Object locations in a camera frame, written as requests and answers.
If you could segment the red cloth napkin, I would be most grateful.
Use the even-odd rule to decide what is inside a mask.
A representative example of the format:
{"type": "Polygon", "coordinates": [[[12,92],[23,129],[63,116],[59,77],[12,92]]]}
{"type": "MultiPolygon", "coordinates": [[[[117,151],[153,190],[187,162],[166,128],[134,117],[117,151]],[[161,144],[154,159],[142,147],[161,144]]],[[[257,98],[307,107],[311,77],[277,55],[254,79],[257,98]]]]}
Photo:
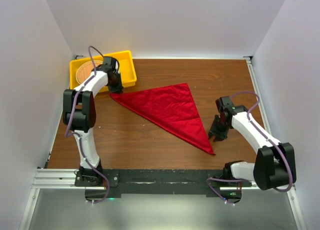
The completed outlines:
{"type": "Polygon", "coordinates": [[[168,133],[214,155],[187,83],[131,93],[111,93],[110,97],[168,133]]]}

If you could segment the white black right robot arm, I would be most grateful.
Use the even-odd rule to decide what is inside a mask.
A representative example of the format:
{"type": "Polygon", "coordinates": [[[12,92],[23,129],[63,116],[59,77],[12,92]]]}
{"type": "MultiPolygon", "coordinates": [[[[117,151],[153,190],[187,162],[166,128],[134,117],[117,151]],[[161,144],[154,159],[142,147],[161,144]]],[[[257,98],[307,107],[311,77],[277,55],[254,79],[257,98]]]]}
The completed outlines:
{"type": "Polygon", "coordinates": [[[289,191],[297,180],[294,147],[271,136],[254,119],[251,109],[244,105],[236,106],[230,96],[220,97],[215,103],[218,114],[214,117],[208,137],[223,141],[234,129],[256,153],[254,163],[226,163],[221,178],[216,181],[228,186],[235,186],[241,181],[253,181],[261,190],[289,191]]]}

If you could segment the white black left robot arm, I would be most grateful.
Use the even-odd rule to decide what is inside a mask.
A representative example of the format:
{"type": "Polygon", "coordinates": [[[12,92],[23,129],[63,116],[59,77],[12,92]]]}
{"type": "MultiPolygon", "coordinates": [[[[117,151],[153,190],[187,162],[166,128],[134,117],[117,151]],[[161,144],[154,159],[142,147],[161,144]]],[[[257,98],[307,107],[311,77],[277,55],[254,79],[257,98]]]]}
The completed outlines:
{"type": "Polygon", "coordinates": [[[89,77],[83,83],[63,92],[62,119],[67,126],[65,137],[74,136],[80,155],[77,177],[92,186],[107,180],[94,141],[97,118],[95,96],[105,86],[112,93],[123,92],[120,63],[114,57],[104,57],[98,66],[93,64],[89,77]]]}

